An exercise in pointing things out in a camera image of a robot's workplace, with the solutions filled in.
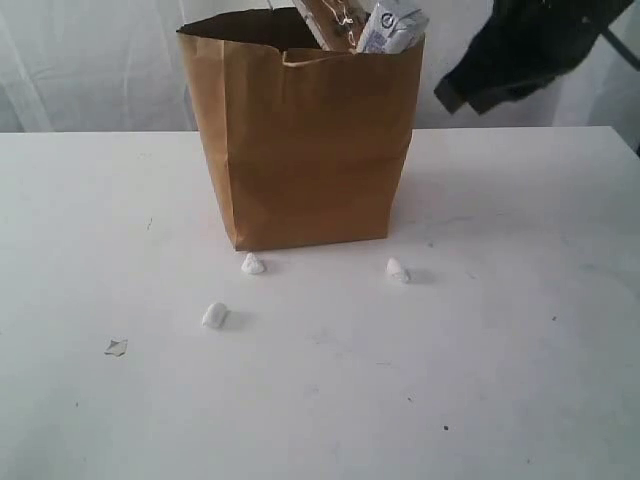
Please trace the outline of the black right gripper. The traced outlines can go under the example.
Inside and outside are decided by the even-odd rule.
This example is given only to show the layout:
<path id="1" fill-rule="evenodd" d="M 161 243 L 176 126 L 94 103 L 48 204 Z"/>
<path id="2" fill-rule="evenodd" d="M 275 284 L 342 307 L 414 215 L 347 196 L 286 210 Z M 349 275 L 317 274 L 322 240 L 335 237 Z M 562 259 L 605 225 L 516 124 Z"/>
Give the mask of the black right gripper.
<path id="1" fill-rule="evenodd" d="M 449 114 L 523 100 L 579 66 L 624 11 L 623 1 L 496 1 L 469 46 L 470 72 L 452 70 L 434 94 Z"/>

